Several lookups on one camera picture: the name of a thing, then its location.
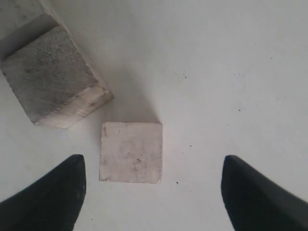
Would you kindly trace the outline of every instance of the wooden block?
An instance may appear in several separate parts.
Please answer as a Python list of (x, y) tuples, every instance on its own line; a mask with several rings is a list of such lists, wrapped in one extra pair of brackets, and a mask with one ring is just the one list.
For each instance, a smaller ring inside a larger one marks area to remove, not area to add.
[(68, 128), (112, 99), (61, 26), (14, 53), (1, 68), (35, 125)]
[(104, 123), (100, 181), (158, 183), (162, 148), (161, 124)]
[(0, 22), (0, 60), (57, 25), (39, 0), (0, 0)]

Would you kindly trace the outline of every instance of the gray block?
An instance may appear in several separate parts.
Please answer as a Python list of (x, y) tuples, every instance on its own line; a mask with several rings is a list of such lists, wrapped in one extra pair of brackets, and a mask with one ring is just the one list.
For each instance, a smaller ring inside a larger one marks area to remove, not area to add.
[(8, 57), (1, 69), (35, 125), (68, 128), (112, 99), (61, 26)]
[(103, 124), (100, 180), (158, 183), (162, 176), (163, 126)]
[(57, 25), (39, 0), (0, 0), (0, 22), (0, 60)]

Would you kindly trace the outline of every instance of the rectangular block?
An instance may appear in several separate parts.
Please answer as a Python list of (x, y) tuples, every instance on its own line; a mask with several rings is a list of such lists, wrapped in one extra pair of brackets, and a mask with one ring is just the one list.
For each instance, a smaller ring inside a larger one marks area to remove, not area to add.
[(68, 128), (112, 99), (61, 26), (8, 57), (1, 69), (35, 125)]
[(162, 151), (161, 124), (104, 123), (100, 181), (158, 183)]
[(0, 60), (57, 25), (39, 0), (0, 0)]

